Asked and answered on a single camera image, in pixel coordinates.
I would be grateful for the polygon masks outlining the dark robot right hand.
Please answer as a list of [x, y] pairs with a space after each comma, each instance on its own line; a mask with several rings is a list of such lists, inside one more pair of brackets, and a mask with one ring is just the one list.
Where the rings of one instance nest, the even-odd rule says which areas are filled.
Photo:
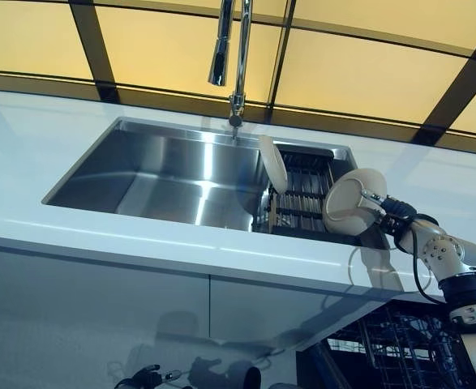
[[394, 244], [397, 246], [416, 218], [416, 209], [406, 202], [389, 195], [376, 194], [370, 190], [362, 190], [361, 195], [380, 208], [380, 216], [376, 224], [382, 232], [393, 237]]

